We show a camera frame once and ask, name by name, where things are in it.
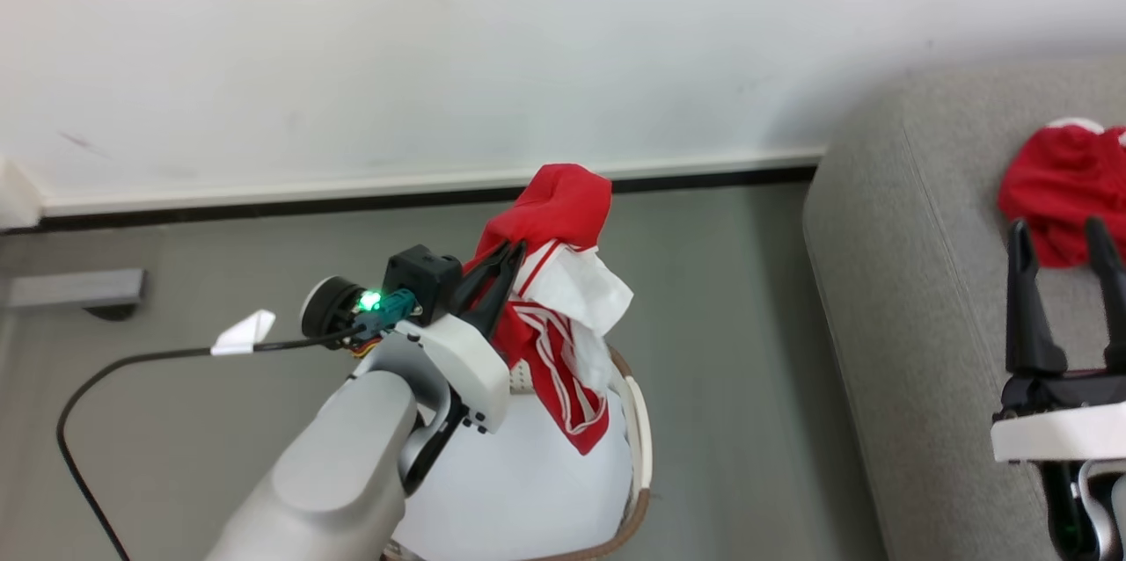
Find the white cloth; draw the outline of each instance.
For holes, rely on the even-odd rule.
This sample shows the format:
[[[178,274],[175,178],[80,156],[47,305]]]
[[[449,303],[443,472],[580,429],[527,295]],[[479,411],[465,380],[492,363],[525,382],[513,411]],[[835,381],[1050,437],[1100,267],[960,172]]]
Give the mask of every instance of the white cloth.
[[[614,364],[605,337],[629,308],[633,292],[602,264],[598,247],[580,251],[547,242],[525,258],[512,291],[516,300],[571,320],[574,356],[568,367],[587,388],[607,392]]]
[[[587,456],[531,395],[511,398],[495,435],[455,431],[406,500],[395,541],[427,561],[509,561],[614,538],[633,460],[622,399],[606,398],[609,428]]]

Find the black cable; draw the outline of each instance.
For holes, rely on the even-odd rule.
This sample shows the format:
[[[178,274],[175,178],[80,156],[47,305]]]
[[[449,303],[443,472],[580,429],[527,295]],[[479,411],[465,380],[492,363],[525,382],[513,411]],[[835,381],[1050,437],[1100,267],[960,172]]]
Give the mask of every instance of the black cable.
[[[325,335],[323,337],[315,337],[312,339],[297,339],[294,341],[276,341],[271,344],[254,344],[253,351],[256,353],[269,353],[274,350],[286,350],[291,348],[307,348],[309,346],[319,346],[321,344],[330,341],[339,341],[346,337],[350,337],[357,332],[361,332],[363,326],[356,328],[349,328],[341,332],[336,332],[333,335]],[[164,360],[170,358],[189,358],[189,357],[204,357],[213,356],[211,348],[188,348],[184,350],[167,350],[163,353],[149,353],[144,355],[136,355],[131,357],[125,357],[123,359],[115,360],[113,364],[107,365],[98,371],[97,374],[89,377],[86,383],[71,394],[71,398],[66,400],[66,404],[63,406],[62,413],[59,415],[59,422],[55,425],[55,440],[59,443],[59,452],[63,455],[63,461],[66,462],[66,469],[69,470],[71,478],[74,479],[74,483],[78,484],[78,490],[82,492],[82,497],[86,498],[86,502],[90,505],[90,510],[93,510],[93,515],[98,518],[98,523],[101,524],[101,529],[106,532],[106,536],[109,537],[109,543],[114,544],[114,550],[117,551],[117,556],[122,561],[129,561],[129,555],[125,552],[125,546],[122,545],[122,540],[117,538],[117,533],[114,532],[114,527],[109,525],[109,519],[106,514],[101,510],[101,506],[98,500],[93,498],[93,493],[90,492],[90,487],[87,486],[86,479],[78,471],[78,465],[74,464],[74,456],[71,455],[70,448],[66,445],[66,420],[70,418],[70,412],[78,404],[78,401],[86,395],[90,388],[98,384],[99,381],[109,376],[117,369],[124,368],[127,365],[134,365],[137,363],[146,363],[151,360]]]

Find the gray floor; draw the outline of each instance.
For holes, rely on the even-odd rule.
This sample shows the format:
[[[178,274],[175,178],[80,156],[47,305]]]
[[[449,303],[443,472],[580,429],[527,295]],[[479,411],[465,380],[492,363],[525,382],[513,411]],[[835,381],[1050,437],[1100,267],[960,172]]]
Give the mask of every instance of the gray floor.
[[[635,291],[611,341],[645,392],[653,501],[617,560],[883,559],[799,213],[804,185],[620,196],[602,257]],[[65,397],[117,357],[209,345],[258,308],[271,338],[331,274],[377,283],[427,243],[461,257],[499,205],[9,237],[0,271],[143,266],[126,323],[80,311],[0,329],[0,559],[115,559],[53,442]],[[327,351],[131,368],[90,392],[70,436],[133,559],[200,559],[226,516],[340,383]]]

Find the red fabric with white stripes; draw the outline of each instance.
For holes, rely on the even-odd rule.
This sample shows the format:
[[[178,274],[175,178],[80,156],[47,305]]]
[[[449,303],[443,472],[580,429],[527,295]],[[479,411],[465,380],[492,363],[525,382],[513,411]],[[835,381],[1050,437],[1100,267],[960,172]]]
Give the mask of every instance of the red fabric with white stripes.
[[[474,268],[501,242],[525,241],[528,253],[552,240],[573,249],[598,244],[610,212],[610,181],[575,164],[544,166],[520,194],[512,208],[489,221],[477,243]],[[543,257],[543,262],[551,253]],[[579,453],[587,454],[606,434],[606,398],[583,388],[574,377],[571,321],[535,302],[519,299],[536,279],[534,269],[518,296],[501,313],[493,347],[508,356],[509,367],[528,362],[531,384],[548,413]]]
[[[1044,127],[1030,136],[1001,179],[998,207],[1025,219],[1042,265],[1072,267],[1088,260],[1084,225],[1106,222],[1126,250],[1126,128],[1102,133],[1078,125]]]

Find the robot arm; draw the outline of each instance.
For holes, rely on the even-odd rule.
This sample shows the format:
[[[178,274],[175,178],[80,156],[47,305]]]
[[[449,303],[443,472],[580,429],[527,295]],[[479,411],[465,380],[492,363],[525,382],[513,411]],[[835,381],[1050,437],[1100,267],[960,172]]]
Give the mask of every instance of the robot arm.
[[[378,558],[454,430],[495,431],[504,420],[508,366],[486,339],[522,256],[504,246],[462,278],[457,260],[415,247],[392,258],[381,293],[341,277],[319,284],[302,332],[366,326],[334,345],[374,347],[231,517],[207,561]],[[434,412],[430,422],[420,408]]]
[[[1087,221],[1110,344],[1105,369],[1069,372],[1036,288],[1039,269],[1025,221],[1009,233],[1006,368],[991,437],[998,462],[1036,465],[1048,528],[1064,560],[1123,559],[1126,520],[1126,270],[1106,225]]]

